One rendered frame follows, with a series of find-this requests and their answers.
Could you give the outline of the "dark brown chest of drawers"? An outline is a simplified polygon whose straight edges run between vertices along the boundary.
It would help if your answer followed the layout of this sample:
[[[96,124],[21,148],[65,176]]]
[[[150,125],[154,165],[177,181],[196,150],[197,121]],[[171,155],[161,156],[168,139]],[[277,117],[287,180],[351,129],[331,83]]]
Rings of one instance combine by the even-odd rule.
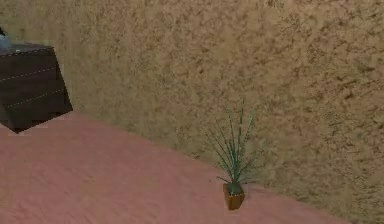
[[[0,124],[19,133],[72,110],[52,46],[0,48]]]

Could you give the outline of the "green house plant, brown pot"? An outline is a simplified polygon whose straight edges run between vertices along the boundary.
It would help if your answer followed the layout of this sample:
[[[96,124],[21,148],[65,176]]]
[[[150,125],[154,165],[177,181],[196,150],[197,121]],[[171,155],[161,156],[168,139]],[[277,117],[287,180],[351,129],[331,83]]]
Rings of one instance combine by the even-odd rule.
[[[219,135],[210,130],[206,137],[212,149],[218,156],[217,165],[223,169],[227,175],[226,178],[217,176],[217,179],[223,181],[223,194],[226,206],[229,210],[237,210],[245,200],[246,193],[243,186],[250,183],[256,183],[248,173],[252,164],[259,155],[265,152],[264,147],[254,148],[246,154],[246,144],[250,138],[252,125],[255,118],[255,110],[252,110],[248,117],[248,124],[244,130],[245,100],[242,100],[239,109],[238,124],[235,124],[232,112],[226,110],[229,119],[230,132],[224,133],[224,129],[216,121]]]

